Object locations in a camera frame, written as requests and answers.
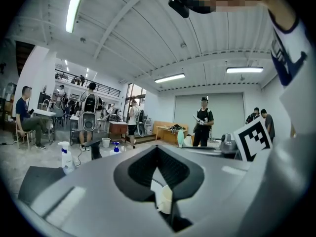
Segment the black and white square marker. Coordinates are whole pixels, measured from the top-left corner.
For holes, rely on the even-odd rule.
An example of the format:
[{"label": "black and white square marker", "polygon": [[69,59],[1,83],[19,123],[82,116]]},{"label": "black and white square marker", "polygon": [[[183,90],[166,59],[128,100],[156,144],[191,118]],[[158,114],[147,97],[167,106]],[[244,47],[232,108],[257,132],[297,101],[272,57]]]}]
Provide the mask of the black and white square marker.
[{"label": "black and white square marker", "polygon": [[238,129],[233,133],[236,144],[244,161],[253,161],[263,149],[272,148],[271,139],[264,126],[262,117]]}]

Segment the navy blue t-shirt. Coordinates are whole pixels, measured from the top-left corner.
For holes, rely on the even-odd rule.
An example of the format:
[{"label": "navy blue t-shirt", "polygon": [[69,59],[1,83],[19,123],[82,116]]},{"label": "navy blue t-shirt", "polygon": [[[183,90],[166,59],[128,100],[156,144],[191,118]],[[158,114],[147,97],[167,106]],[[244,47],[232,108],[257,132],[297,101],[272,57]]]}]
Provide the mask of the navy blue t-shirt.
[{"label": "navy blue t-shirt", "polygon": [[30,114],[28,114],[27,111],[28,111],[28,107],[26,105],[26,102],[24,101],[23,98],[20,98],[16,103],[15,112],[16,114],[20,114],[21,123],[23,119],[30,117]]}]

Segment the shoe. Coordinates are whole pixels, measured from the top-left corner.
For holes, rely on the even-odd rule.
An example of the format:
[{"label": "shoe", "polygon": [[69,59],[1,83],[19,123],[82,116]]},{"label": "shoe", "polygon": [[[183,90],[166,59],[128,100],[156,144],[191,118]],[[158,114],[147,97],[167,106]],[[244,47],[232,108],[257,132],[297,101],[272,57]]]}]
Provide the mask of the shoe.
[{"label": "shoe", "polygon": [[35,144],[35,146],[36,146],[37,148],[40,148],[40,149],[45,149],[45,148],[46,148],[46,147],[43,146],[42,144]]}]

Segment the fluorescent light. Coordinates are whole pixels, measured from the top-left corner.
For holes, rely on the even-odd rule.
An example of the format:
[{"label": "fluorescent light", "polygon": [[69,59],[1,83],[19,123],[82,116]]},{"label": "fluorescent light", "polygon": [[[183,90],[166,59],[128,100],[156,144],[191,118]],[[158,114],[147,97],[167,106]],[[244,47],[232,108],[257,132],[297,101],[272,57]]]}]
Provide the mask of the fluorescent light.
[{"label": "fluorescent light", "polygon": [[185,77],[184,74],[179,74],[179,75],[174,75],[174,76],[170,76],[170,77],[160,78],[160,79],[155,80],[155,82],[160,83],[160,82],[175,80],[175,79],[184,78],[184,77]]},{"label": "fluorescent light", "polygon": [[261,73],[262,71],[262,67],[234,67],[226,69],[226,73]]},{"label": "fluorescent light", "polygon": [[75,17],[80,1],[81,0],[70,0],[66,22],[66,32],[68,33],[72,33],[74,30]]}]

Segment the black metal railing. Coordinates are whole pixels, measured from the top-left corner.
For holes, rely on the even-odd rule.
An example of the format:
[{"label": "black metal railing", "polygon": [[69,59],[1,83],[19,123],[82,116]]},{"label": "black metal railing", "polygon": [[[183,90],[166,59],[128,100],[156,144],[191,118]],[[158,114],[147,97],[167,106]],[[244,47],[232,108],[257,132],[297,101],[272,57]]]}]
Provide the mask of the black metal railing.
[{"label": "black metal railing", "polygon": [[[91,80],[87,80],[86,78],[84,80],[81,80],[80,77],[72,75],[67,72],[63,72],[61,70],[55,69],[55,79],[65,82],[70,82],[79,86],[82,86],[84,88],[87,88],[91,82]],[[106,93],[115,97],[119,97],[120,90],[113,89],[111,87],[105,86],[103,84],[94,82],[96,84],[95,90],[100,91],[102,93]]]}]

